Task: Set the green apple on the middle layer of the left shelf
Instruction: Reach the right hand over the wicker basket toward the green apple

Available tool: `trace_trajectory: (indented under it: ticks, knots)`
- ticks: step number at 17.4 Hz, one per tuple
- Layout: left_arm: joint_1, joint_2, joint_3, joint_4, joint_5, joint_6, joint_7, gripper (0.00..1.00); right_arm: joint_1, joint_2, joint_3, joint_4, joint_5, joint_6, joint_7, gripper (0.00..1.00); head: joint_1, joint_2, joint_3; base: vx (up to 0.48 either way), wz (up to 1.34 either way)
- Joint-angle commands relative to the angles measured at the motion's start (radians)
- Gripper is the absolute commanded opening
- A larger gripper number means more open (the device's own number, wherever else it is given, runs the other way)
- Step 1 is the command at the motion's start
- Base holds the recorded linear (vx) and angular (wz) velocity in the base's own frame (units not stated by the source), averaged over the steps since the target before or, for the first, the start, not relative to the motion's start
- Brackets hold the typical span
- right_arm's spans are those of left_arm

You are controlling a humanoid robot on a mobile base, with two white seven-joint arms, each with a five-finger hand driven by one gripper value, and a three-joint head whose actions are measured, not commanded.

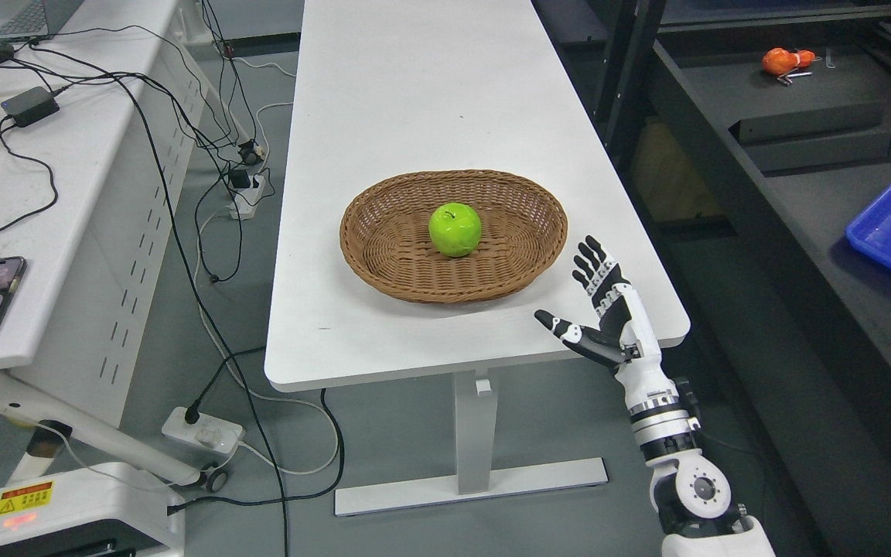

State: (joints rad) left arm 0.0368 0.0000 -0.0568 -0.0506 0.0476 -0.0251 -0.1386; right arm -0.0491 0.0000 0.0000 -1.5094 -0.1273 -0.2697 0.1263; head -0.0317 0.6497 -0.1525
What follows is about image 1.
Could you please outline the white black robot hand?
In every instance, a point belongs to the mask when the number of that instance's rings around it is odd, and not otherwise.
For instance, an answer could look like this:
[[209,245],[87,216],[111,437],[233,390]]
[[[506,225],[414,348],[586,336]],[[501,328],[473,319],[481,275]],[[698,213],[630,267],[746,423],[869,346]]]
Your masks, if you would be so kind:
[[579,243],[572,276],[589,296],[599,324],[596,328],[563,320],[548,311],[534,318],[573,352],[597,364],[661,362],[661,347],[639,293],[623,276],[621,265],[591,235]]

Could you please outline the white robot base unit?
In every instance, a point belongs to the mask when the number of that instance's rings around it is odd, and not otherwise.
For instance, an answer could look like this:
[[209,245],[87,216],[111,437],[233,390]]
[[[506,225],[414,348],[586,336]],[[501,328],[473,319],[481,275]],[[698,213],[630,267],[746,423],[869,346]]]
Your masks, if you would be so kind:
[[182,502],[117,462],[0,487],[0,556],[183,556]]

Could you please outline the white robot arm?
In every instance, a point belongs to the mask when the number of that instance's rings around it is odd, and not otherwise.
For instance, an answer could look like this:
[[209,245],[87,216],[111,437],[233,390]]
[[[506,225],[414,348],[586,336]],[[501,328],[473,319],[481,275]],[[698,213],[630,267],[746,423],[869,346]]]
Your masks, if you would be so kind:
[[661,356],[640,356],[616,369],[625,388],[634,439],[653,472],[648,496],[664,530],[664,556],[773,556],[763,525],[732,500],[725,474],[697,444],[698,399],[686,378],[672,381]]

